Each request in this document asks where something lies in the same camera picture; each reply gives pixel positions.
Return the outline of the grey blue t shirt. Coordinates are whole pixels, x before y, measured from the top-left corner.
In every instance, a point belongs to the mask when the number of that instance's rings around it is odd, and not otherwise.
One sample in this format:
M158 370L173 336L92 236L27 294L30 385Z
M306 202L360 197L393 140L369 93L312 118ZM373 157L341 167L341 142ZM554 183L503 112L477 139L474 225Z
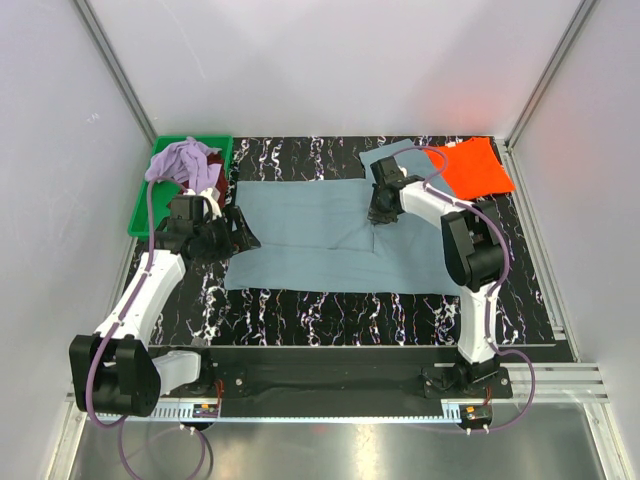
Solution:
M439 229L411 214L372 224L372 184L239 182L236 204L261 246L230 260L225 288L457 295Z

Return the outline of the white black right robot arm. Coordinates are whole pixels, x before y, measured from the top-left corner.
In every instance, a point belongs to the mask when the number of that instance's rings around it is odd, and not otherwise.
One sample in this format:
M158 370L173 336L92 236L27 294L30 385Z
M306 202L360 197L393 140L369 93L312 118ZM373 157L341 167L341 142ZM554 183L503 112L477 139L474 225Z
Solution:
M374 184L368 219L389 224L407 213L437 227L446 270L460 287L458 360L438 379L427 375L427 385L440 394L457 390L476 396L500 368L495 340L497 300L510 257L496 209L490 202L464 201L418 175L405 174L392 156L373 162L370 169Z

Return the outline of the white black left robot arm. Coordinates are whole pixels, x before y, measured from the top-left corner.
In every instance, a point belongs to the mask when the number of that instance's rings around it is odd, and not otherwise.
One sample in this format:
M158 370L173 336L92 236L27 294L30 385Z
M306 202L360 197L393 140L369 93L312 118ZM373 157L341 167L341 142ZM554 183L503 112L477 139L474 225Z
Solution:
M208 394L216 372L201 354L176 350L153 358L152 331L192 263L228 260L260 245L240 207L218 209L202 195L175 196L114 310L93 334L70 344L77 407L92 417L147 417L162 395L179 387Z

